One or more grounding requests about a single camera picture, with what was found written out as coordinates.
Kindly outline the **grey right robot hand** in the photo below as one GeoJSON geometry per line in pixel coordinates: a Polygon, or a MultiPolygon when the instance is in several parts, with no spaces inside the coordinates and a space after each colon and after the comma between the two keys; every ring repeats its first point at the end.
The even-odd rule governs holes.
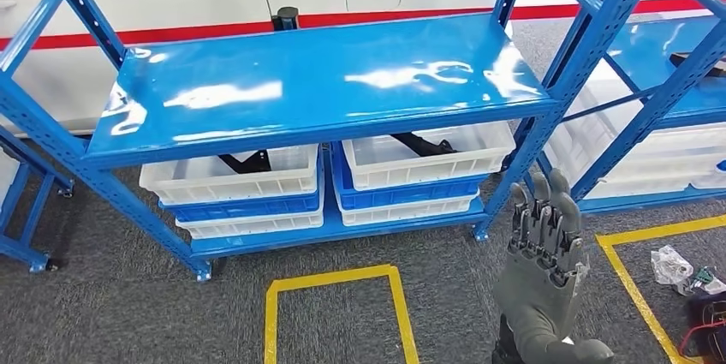
{"type": "Polygon", "coordinates": [[[611,363],[598,339],[570,341],[590,270],[581,214],[559,170],[532,176],[533,194],[510,187],[515,202],[506,261],[494,286],[501,310],[494,363],[611,363]]]}

